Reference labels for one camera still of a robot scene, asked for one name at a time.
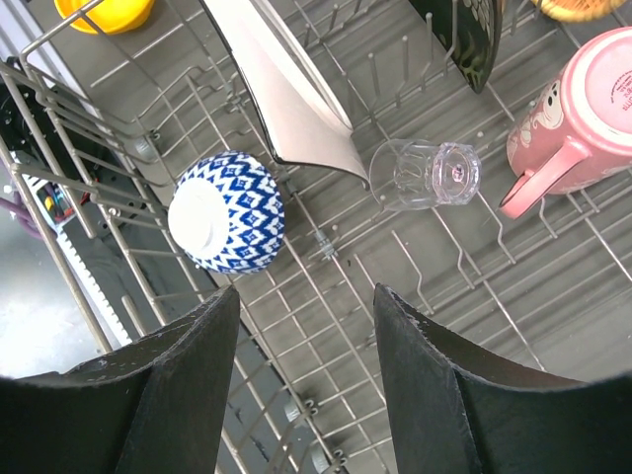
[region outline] pink mug handle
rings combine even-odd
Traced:
[[[525,170],[501,201],[501,211],[516,219],[530,210],[569,171],[591,156],[591,151],[573,137],[537,171]]]

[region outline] yellow object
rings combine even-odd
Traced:
[[[535,5],[538,0],[531,0]],[[559,22],[589,22],[604,17],[626,0],[542,0],[542,12]]]
[[[89,0],[54,0],[57,12],[62,18],[83,7]],[[155,0],[103,0],[87,15],[104,33],[115,35],[140,27],[149,18]],[[72,28],[89,35],[98,32],[88,22],[80,18],[72,23]]]

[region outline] dishwasher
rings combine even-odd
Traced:
[[[43,168],[0,140],[34,220],[56,230],[41,237],[102,351],[173,321],[219,285],[239,290],[216,472],[397,472],[371,313],[378,282],[523,365],[578,380],[632,368],[632,173],[547,197],[518,220],[498,209],[515,181],[506,154],[514,122],[582,44],[632,22],[632,3],[562,24],[541,2],[508,2],[480,94],[408,1],[272,3],[345,108],[364,164],[392,138],[473,145],[483,171],[469,204],[385,212],[352,176],[275,165],[197,0],[156,0],[141,29],[117,36],[74,31],[51,0],[1,7],[23,36],[0,29],[23,68],[0,72],[30,116],[29,136],[46,141],[29,113],[34,92],[53,133],[89,136],[111,156],[62,139],[90,165],[69,173],[53,150]],[[227,147],[273,170],[284,196],[283,246],[254,276],[209,277],[164,224],[177,179]],[[38,194],[48,185],[64,191],[67,218],[51,220]]]

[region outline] wire rack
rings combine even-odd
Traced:
[[[178,178],[196,160],[224,149],[248,151],[271,168],[285,197],[282,250],[259,275],[216,276],[235,283],[242,296],[242,320],[251,336],[239,344],[255,340],[267,358],[250,371],[236,359],[242,381],[231,388],[230,398],[249,390],[262,410],[255,424],[273,428],[279,449],[270,472],[305,466],[307,451],[297,454],[287,444],[287,430],[296,423],[309,426],[329,460],[318,472],[396,472],[372,331],[377,281],[392,285],[441,324],[520,363],[584,379],[622,368],[620,348],[632,328],[619,326],[608,339],[599,316],[630,303],[630,173],[573,195],[548,197],[519,221],[504,218],[497,204],[514,181],[505,141],[516,118],[582,43],[628,25],[629,4],[598,22],[568,26],[546,18],[528,0],[509,2],[494,73],[475,95],[405,0],[273,1],[341,99],[364,160],[389,138],[476,146],[483,185],[468,206],[385,213],[352,177],[273,162],[246,89],[198,2],[158,0],[150,24],[132,35],[99,32],[92,38],[70,29],[79,16],[92,23],[85,12],[99,3],[89,2],[62,22],[41,22],[46,33],[20,57],[28,77],[9,67],[0,70],[21,110],[28,111],[17,84],[38,92],[82,180],[63,176],[29,114],[28,126],[50,170],[16,162],[1,142],[0,155],[40,230],[46,224],[27,179],[60,184],[92,238],[100,224],[79,204],[80,195],[90,195],[160,324],[167,322],[163,303],[170,298],[207,296],[162,213]],[[32,61],[50,44],[82,91]],[[53,84],[83,107],[50,92]],[[115,151],[120,166],[108,166],[132,179],[137,193],[95,182],[84,161],[104,163],[76,150],[68,130]],[[126,217],[131,213],[135,219]],[[130,248],[119,232],[123,224],[155,230],[171,251]],[[63,253],[44,236],[97,341],[109,350]],[[191,289],[157,294],[136,261],[148,253],[176,259]],[[137,320],[133,303],[125,307]],[[575,334],[577,345],[571,347]],[[616,345],[616,356],[595,362],[600,350]],[[251,383],[270,366],[300,414],[285,431],[267,413],[272,402]],[[237,472],[247,472],[240,459],[243,439],[224,431],[222,442]]]

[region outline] blue and white bowl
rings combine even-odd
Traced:
[[[198,265],[222,274],[253,274],[277,255],[283,202],[255,158],[226,151],[193,165],[169,206],[169,230]]]

